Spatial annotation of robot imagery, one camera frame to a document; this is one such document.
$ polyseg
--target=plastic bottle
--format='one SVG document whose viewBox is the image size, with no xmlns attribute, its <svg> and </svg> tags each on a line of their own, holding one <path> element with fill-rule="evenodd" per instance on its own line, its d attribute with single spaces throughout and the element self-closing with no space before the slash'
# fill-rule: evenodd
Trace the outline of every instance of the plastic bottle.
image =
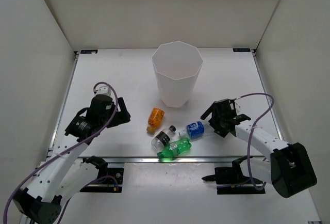
<svg viewBox="0 0 330 224">
<path fill-rule="evenodd" d="M 190 123 L 184 130 L 179 131 L 180 138 L 188 137 L 196 139 L 204 134 L 204 126 L 201 121 Z"/>
<path fill-rule="evenodd" d="M 191 148 L 189 138 L 185 137 L 175 142 L 167 144 L 163 151 L 157 153 L 159 159 L 162 158 L 173 158 L 184 151 L 187 151 Z"/>
<path fill-rule="evenodd" d="M 156 150 L 162 150 L 170 142 L 175 131 L 176 128 L 174 126 L 170 126 L 168 129 L 163 129 L 154 139 L 152 139 L 151 145 Z"/>
<path fill-rule="evenodd" d="M 154 133 L 155 129 L 160 126 L 161 120 L 164 117 L 165 112 L 158 108 L 153 108 L 151 111 L 151 114 L 148 118 L 148 124 L 149 126 L 146 128 L 146 130 L 149 133 Z"/>
</svg>

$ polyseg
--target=orange bottle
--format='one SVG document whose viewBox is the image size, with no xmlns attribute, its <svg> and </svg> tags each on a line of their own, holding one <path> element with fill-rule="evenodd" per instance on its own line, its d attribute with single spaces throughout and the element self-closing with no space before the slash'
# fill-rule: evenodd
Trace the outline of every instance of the orange bottle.
<svg viewBox="0 0 330 224">
<path fill-rule="evenodd" d="M 160 126 L 161 120 L 163 119 L 165 112 L 158 108 L 153 108 L 151 111 L 151 114 L 148 118 L 148 124 L 149 126 L 146 128 L 146 130 L 149 133 L 154 133 L 155 129 Z"/>
</svg>

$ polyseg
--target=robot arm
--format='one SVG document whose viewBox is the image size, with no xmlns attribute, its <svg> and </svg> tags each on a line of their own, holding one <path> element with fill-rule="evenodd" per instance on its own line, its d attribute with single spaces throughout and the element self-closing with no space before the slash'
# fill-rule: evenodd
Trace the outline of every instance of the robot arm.
<svg viewBox="0 0 330 224">
<path fill-rule="evenodd" d="M 237 115 L 235 100 L 224 99 L 214 102 L 201 119 L 205 120 L 210 114 L 212 117 L 208 122 L 214 128 L 214 132 L 221 137 L 232 133 L 248 142 L 251 129 L 254 129 L 251 145 L 268 161 L 250 157 L 253 178 L 271 183 L 285 198 L 317 183 L 305 147 L 300 143 L 290 144 L 277 139 L 260 127 L 253 127 L 250 117 L 245 114 Z M 245 179 L 250 177 L 246 156 L 237 161 L 233 162 L 237 175 Z"/>
<path fill-rule="evenodd" d="M 104 175 L 107 163 L 98 157 L 86 160 L 78 170 L 66 176 L 79 155 L 88 147 L 87 143 L 72 149 L 67 154 L 61 153 L 99 131 L 107 124 L 110 116 L 113 119 L 107 127 L 113 127 L 130 121 L 123 98 L 118 98 L 121 111 L 116 110 L 107 86 L 94 90 L 95 97 L 89 108 L 80 110 L 65 130 L 64 139 L 54 147 L 53 155 L 60 156 L 43 168 L 32 179 L 25 189 L 14 195 L 18 209 L 39 224 L 52 224 L 61 212 L 62 206 L 80 189 L 91 181 Z"/>
</svg>

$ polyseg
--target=black sticker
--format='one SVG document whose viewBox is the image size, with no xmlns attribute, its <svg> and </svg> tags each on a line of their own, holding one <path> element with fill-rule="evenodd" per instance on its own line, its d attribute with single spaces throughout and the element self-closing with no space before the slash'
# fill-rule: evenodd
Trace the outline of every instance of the black sticker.
<svg viewBox="0 0 330 224">
<path fill-rule="evenodd" d="M 159 134 L 156 136 L 158 140 L 163 143 L 164 147 L 169 143 L 170 138 L 167 134 L 165 134 L 163 131 L 160 131 Z"/>
<path fill-rule="evenodd" d="M 239 47 L 236 49 L 233 49 L 234 52 L 251 52 L 251 50 L 248 47 Z"/>
<path fill-rule="evenodd" d="M 81 54 L 97 54 L 97 50 L 81 50 Z"/>
</svg>

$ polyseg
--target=cable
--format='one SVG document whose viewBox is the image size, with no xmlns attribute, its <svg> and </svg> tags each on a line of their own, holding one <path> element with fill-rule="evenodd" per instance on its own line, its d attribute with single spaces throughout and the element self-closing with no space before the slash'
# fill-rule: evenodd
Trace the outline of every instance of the cable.
<svg viewBox="0 0 330 224">
<path fill-rule="evenodd" d="M 111 178 L 111 179 L 113 180 L 114 185 L 116 186 L 116 188 L 117 188 L 117 192 L 118 192 L 118 191 L 119 191 L 119 186 L 118 186 L 118 182 L 117 182 L 117 180 L 116 180 L 113 176 L 108 176 L 108 175 L 107 175 L 107 176 L 100 177 L 100 178 L 98 178 L 98 179 L 95 179 L 95 180 L 89 182 L 88 184 L 86 184 L 84 187 L 86 187 L 86 186 L 88 186 L 88 185 L 90 185 L 90 184 L 92 184 L 92 183 L 97 183 L 97 182 L 98 182 L 99 180 L 101 180 L 101 179 L 106 180 L 107 178 Z M 71 200 L 71 198 L 65 203 L 64 208 L 63 208 L 62 213 L 61 213 L 61 215 L 60 215 L 60 217 L 59 217 L 59 219 L 58 219 L 57 224 L 60 224 L 60 222 L 62 221 L 62 218 L 63 218 L 64 213 L 65 213 L 65 211 L 66 211 L 66 209 L 67 209 L 67 207 L 68 207 L 68 204 L 69 204 L 70 200 Z"/>
<path fill-rule="evenodd" d="M 254 186 L 254 188 L 256 189 L 256 190 L 263 190 L 264 188 L 265 188 L 265 185 L 266 185 L 266 182 L 264 182 L 263 184 L 262 184 L 262 186 L 261 187 L 258 187 L 257 186 L 257 184 L 255 183 L 255 181 L 254 181 L 254 179 L 253 179 L 253 177 L 252 177 L 252 170 L 251 170 L 251 159 L 250 159 L 250 151 L 251 151 L 251 143 L 252 143 L 252 137 L 253 137 L 253 132 L 254 132 L 254 127 L 256 126 L 256 124 L 257 124 L 257 122 L 261 119 L 261 118 L 263 118 L 272 108 L 273 108 L 273 106 L 274 106 L 274 102 L 275 102 L 275 100 L 274 100 L 274 98 L 271 96 L 271 95 L 269 95 L 269 94 L 267 94 L 267 93 L 263 93 L 263 92 L 258 92 L 258 93 L 250 93 L 250 94 L 246 94 L 246 95 L 243 95 L 243 96 L 240 96 L 240 97 L 238 97 L 238 98 L 236 98 L 236 99 L 234 99 L 234 100 L 237 100 L 237 99 L 242 99 L 242 98 L 245 98 L 245 97 L 249 97 L 249 96 L 253 96 L 253 95 L 264 95 L 264 96 L 267 96 L 267 97 L 269 97 L 271 100 L 272 100 L 272 102 L 271 102 L 271 104 L 270 104 L 270 106 L 269 106 L 269 108 L 264 112 L 264 113 L 262 113 L 255 121 L 254 121 L 254 123 L 253 123 L 253 125 L 252 125 L 252 128 L 251 128 L 251 131 L 250 131 L 250 135 L 249 135 L 249 140 L 248 140 L 248 142 L 247 142 L 247 169 L 248 169 L 248 171 L 249 171 L 249 176 L 250 176 L 250 180 L 251 180 L 251 183 L 253 184 L 253 186 Z"/>
<path fill-rule="evenodd" d="M 102 184 L 102 183 L 104 183 L 106 180 L 107 180 L 107 179 L 104 178 L 101 182 L 97 181 L 97 183 L 98 183 L 98 184 Z"/>
<path fill-rule="evenodd" d="M 114 106 L 114 110 L 113 110 L 113 113 L 111 115 L 111 117 L 109 118 L 109 120 L 107 121 L 107 123 L 99 130 L 97 131 L 96 133 L 92 134 L 90 137 L 78 142 L 76 145 L 73 145 L 72 147 L 64 150 L 63 152 L 61 152 L 59 155 L 56 155 L 55 157 L 51 158 L 49 161 L 46 161 L 44 164 L 42 164 L 40 167 L 38 167 L 36 170 L 34 170 L 33 172 L 30 173 L 29 176 L 27 176 L 17 187 L 16 189 L 13 191 L 13 193 L 10 195 L 6 205 L 5 205 L 5 209 L 4 209 L 4 215 L 3 215 L 3 224 L 8 224 L 7 222 L 7 215 L 8 215 L 8 210 L 9 210 L 9 205 L 12 201 L 12 199 L 14 198 L 16 192 L 30 179 L 33 177 L 33 175 L 35 175 L 38 171 L 40 171 L 41 169 L 45 168 L 46 166 L 48 166 L 50 163 L 54 162 L 55 160 L 57 160 L 61 155 L 64 155 L 64 154 L 67 154 L 68 152 L 72 151 L 73 149 L 79 147 L 80 145 L 84 144 L 85 142 L 89 142 L 91 139 L 95 138 L 96 136 L 98 136 L 108 125 L 109 123 L 113 120 L 113 117 L 115 116 L 115 113 L 118 109 L 118 96 L 117 96 L 117 93 L 116 91 L 114 90 L 114 88 L 109 85 L 108 83 L 106 82 L 98 82 L 95 84 L 94 88 L 100 84 L 103 84 L 103 85 L 106 85 L 108 86 L 113 94 L 114 94 L 114 99 L 115 99 L 115 106 Z"/>
<path fill-rule="evenodd" d="M 244 184 L 246 184 L 250 179 L 242 182 L 242 183 L 237 183 L 237 184 L 227 184 L 227 185 L 220 185 L 217 186 L 217 188 L 227 188 L 227 187 L 236 187 L 236 186 L 243 186 Z"/>
</svg>

